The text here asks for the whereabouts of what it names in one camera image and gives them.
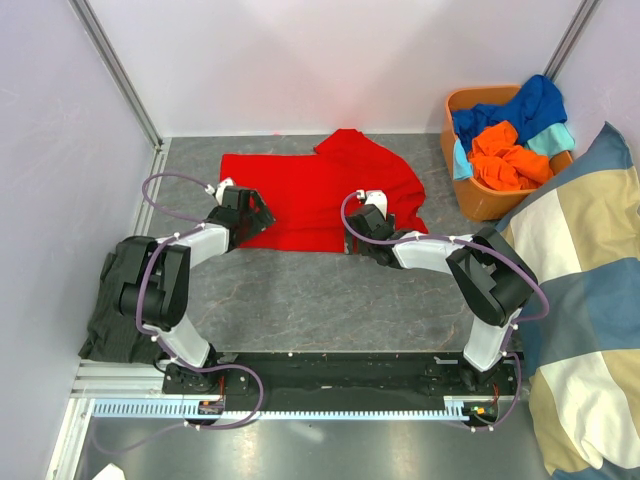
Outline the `red t shirt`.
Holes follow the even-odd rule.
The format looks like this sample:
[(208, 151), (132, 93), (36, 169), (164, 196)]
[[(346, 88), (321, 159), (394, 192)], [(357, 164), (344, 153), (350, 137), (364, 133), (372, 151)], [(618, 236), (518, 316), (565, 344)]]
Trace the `red t shirt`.
[(426, 192), (412, 168), (355, 129), (337, 130), (308, 155), (226, 153), (220, 178), (256, 190), (276, 219), (245, 249), (342, 253), (341, 204), (356, 190), (383, 191), (397, 228), (428, 231), (418, 217)]

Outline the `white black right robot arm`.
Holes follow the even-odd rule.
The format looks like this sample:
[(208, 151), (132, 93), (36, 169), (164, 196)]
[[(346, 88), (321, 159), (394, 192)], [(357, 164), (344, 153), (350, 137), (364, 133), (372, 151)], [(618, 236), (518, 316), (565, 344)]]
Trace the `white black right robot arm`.
[(350, 215), (340, 215), (348, 254), (367, 256), (390, 268), (453, 276), (474, 314), (458, 381), (473, 394), (489, 387), (506, 356), (505, 346), (516, 318), (534, 294), (543, 295), (524, 260), (490, 227), (466, 236), (397, 230), (393, 216), (371, 203)]

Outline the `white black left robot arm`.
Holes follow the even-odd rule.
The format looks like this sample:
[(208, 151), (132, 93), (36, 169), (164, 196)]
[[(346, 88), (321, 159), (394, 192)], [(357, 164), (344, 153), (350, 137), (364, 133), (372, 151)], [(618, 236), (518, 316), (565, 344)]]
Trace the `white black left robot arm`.
[(191, 270), (225, 255), (274, 225), (275, 217), (258, 191), (227, 179), (212, 188), (216, 205), (185, 232), (163, 238), (131, 236), (115, 252), (114, 305), (136, 329), (186, 368), (185, 382), (208, 393), (219, 382), (214, 347), (187, 315)]

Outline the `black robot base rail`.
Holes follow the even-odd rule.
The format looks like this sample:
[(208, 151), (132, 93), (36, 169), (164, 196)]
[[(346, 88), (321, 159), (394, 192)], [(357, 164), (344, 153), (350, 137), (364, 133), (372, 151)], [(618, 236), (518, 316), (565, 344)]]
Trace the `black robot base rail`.
[(197, 373), (168, 364), (162, 390), (169, 393), (250, 395), (261, 381), (267, 393), (373, 388), (415, 391), (428, 396), (511, 395), (517, 374), (501, 360), (477, 373), (459, 352), (409, 353), (214, 353), (205, 361), (219, 372)]

